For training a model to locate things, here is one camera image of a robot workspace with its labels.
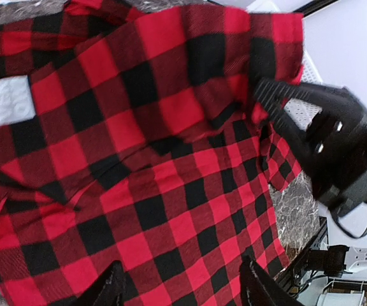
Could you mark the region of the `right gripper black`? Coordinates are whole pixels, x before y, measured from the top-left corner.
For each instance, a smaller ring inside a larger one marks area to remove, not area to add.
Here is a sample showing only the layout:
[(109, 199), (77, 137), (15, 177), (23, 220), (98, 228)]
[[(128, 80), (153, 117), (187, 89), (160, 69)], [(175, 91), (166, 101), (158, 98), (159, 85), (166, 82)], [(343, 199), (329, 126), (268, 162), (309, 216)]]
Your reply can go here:
[[(275, 131), (289, 143), (313, 150), (313, 195), (332, 215), (344, 217), (367, 203), (367, 109), (346, 88), (261, 78), (254, 99), (268, 113)], [(306, 131), (282, 103), (298, 99), (321, 108)]]

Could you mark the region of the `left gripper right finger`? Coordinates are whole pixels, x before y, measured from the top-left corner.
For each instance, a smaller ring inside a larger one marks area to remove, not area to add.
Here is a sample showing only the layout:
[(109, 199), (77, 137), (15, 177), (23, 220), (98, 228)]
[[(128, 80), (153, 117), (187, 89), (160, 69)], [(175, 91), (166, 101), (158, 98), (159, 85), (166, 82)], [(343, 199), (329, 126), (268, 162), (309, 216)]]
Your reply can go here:
[(240, 265), (240, 298), (243, 306), (298, 306), (250, 256), (243, 256)]

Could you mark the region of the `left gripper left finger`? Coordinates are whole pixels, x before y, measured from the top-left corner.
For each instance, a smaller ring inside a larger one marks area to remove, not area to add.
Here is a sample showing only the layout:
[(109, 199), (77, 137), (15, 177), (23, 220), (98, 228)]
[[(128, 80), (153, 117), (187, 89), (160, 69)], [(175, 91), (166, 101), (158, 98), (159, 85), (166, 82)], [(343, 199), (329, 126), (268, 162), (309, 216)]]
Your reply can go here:
[(114, 261), (81, 295), (81, 305), (123, 305), (125, 290), (126, 277), (122, 263)]

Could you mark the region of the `red black plaid shirt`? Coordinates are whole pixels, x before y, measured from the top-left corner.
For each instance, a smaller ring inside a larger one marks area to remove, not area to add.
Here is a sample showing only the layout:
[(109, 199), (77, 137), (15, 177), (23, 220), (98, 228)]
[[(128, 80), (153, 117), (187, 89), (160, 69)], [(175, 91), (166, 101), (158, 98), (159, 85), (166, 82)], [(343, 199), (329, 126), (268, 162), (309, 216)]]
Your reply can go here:
[(211, 4), (70, 1), (0, 25), (0, 85), (36, 115), (0, 127), (0, 291), (73, 305), (113, 264), (122, 305), (239, 305), (242, 258), (289, 264), (269, 189), (301, 168), (254, 99), (297, 84), (303, 17)]

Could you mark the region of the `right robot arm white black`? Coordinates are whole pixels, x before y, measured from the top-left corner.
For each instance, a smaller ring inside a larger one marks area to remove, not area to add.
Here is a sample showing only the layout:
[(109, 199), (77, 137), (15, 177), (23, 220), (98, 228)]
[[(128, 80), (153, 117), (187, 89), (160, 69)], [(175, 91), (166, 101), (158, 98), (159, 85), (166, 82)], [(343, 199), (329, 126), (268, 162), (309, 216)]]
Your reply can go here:
[[(279, 12), (280, 8), (275, 1), (255, 1), (248, 6), (252, 12)], [(302, 81), (314, 84), (323, 84), (323, 79), (307, 50), (303, 55)], [(318, 106), (309, 105), (301, 100), (292, 99), (286, 106), (285, 111), (296, 121), (297, 126), (306, 130), (314, 115), (320, 112)], [(350, 247), (345, 256), (346, 271), (356, 273), (367, 270), (367, 248)]]

